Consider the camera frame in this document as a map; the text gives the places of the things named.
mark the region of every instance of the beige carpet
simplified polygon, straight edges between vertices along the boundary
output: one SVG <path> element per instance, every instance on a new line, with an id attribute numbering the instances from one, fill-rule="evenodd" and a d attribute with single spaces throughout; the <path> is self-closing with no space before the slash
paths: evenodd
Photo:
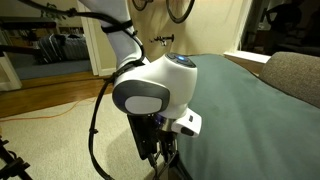
<path id="1" fill-rule="evenodd" d="M 1 122 L 3 140 L 10 141 L 5 147 L 31 165 L 27 172 L 33 179 L 102 179 L 93 168 L 88 151 L 94 108 L 90 101 L 82 101 L 69 113 L 55 118 Z M 74 104 L 9 118 L 52 116 Z M 96 128 L 99 133 L 94 141 L 95 155 L 104 170 L 120 180 L 152 179 L 153 169 L 148 161 L 140 159 L 126 115 L 113 105 L 110 94 L 101 102 Z"/>

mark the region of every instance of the wooden floor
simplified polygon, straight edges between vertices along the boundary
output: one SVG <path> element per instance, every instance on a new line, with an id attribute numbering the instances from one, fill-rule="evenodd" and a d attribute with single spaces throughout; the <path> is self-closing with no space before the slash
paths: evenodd
<path id="1" fill-rule="evenodd" d="M 96 97 L 104 78 L 82 72 L 23 80 L 22 89 L 0 92 L 0 118 Z M 111 91 L 109 85 L 105 94 Z"/>

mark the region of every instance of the bicycle tire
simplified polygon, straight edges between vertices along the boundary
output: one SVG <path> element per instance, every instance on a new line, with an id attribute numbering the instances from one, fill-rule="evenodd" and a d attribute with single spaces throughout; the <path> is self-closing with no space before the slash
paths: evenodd
<path id="1" fill-rule="evenodd" d="M 182 13 L 180 17 L 177 17 L 177 15 L 175 15 L 175 13 L 173 12 L 174 9 L 171 7 L 171 5 L 173 5 L 172 3 L 173 1 L 178 2 L 178 0 L 166 0 L 167 11 L 169 13 L 171 20 L 176 24 L 179 24 L 184 22 L 188 18 L 195 0 L 190 0 L 187 10 L 184 13 Z"/>
<path id="2" fill-rule="evenodd" d="M 136 10 L 142 11 L 146 8 L 148 2 L 146 0 L 132 0 L 132 3 Z"/>

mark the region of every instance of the bicycle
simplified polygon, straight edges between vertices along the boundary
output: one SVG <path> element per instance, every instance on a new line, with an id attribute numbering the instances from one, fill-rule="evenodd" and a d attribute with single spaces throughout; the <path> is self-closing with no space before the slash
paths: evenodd
<path id="1" fill-rule="evenodd" d="M 195 0 L 166 0 L 166 7 L 171 20 L 177 24 L 184 22 L 189 16 Z M 153 0 L 132 0 L 138 11 L 143 11 Z"/>

